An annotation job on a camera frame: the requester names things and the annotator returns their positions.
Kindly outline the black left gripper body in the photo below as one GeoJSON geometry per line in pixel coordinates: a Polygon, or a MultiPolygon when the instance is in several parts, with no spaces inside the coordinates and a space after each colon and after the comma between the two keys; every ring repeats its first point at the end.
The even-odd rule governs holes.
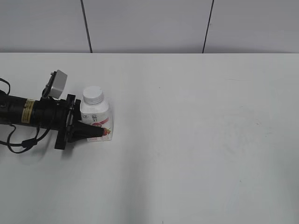
{"type": "Polygon", "coordinates": [[[58,131],[55,149],[64,150],[67,143],[80,139],[80,103],[68,94],[66,100],[52,98],[36,101],[32,111],[32,126],[58,131]]]}

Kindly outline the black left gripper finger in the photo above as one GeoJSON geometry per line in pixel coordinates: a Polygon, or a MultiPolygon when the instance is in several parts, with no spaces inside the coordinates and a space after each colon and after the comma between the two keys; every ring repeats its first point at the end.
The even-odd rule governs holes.
{"type": "Polygon", "coordinates": [[[75,122],[70,128],[70,143],[88,138],[101,137],[103,134],[104,128],[102,127],[75,122]]]}

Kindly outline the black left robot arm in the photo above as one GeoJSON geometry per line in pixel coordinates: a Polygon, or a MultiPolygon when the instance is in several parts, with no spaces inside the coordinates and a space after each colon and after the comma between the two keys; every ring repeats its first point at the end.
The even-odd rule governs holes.
{"type": "Polygon", "coordinates": [[[66,143],[82,140],[85,137],[79,130],[80,101],[74,95],[68,94],[67,98],[55,100],[52,97],[31,100],[16,96],[9,96],[0,92],[0,123],[16,129],[17,125],[36,128],[36,135],[22,143],[11,143],[12,131],[2,145],[15,153],[21,154],[37,145],[50,130],[58,131],[55,149],[65,149],[66,143]]]}

